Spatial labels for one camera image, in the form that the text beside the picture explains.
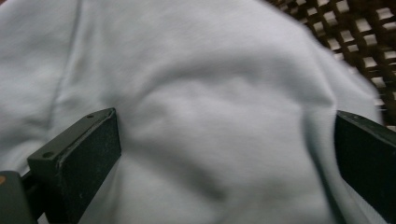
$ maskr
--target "screw hole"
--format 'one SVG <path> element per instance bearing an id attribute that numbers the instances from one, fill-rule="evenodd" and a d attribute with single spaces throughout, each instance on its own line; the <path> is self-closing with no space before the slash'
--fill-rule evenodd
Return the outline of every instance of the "screw hole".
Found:
<path id="1" fill-rule="evenodd" d="M 53 152 L 46 152 L 43 154 L 43 158 L 49 158 L 51 156 L 53 156 Z"/>

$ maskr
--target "wicker basket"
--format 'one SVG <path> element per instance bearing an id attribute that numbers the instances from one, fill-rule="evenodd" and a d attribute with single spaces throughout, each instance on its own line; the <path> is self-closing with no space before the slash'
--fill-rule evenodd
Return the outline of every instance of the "wicker basket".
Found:
<path id="1" fill-rule="evenodd" d="M 396 1 L 268 0 L 305 24 L 334 57 L 378 89 L 384 123 L 396 125 Z"/>

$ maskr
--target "black plastic piece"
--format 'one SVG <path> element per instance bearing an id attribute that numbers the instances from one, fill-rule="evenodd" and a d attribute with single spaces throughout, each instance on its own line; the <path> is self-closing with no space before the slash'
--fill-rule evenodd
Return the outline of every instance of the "black plastic piece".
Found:
<path id="1" fill-rule="evenodd" d="M 120 157 L 116 110 L 90 114 L 28 158 L 50 223 L 78 223 Z"/>
<path id="2" fill-rule="evenodd" d="M 339 111 L 334 141 L 341 176 L 388 223 L 396 223 L 396 133 Z"/>
<path id="3" fill-rule="evenodd" d="M 0 172 L 0 223 L 36 224 L 17 172 Z"/>
<path id="4" fill-rule="evenodd" d="M 39 219 L 44 213 L 44 202 L 43 202 L 43 188 L 32 173 L 29 171 L 22 177 L 22 184 L 27 195 L 27 201 L 29 203 L 32 216 L 34 219 Z"/>

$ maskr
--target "white cloth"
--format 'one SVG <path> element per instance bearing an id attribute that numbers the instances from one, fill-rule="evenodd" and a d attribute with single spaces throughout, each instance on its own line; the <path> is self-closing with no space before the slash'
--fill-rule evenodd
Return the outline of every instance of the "white cloth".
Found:
<path id="1" fill-rule="evenodd" d="M 336 109 L 374 90 L 254 0 L 9 0 L 0 6 L 0 170 L 93 111 L 122 156 L 80 223 L 370 223 L 336 167 Z"/>

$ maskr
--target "light gray textile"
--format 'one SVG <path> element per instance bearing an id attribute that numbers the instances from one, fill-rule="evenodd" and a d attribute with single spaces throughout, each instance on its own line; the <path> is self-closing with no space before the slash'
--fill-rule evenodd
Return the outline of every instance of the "light gray textile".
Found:
<path id="1" fill-rule="evenodd" d="M 116 107 L 122 157 L 81 223 L 370 223 L 335 163 L 336 109 L 374 90 L 253 0 L 0 6 L 0 170 Z"/>

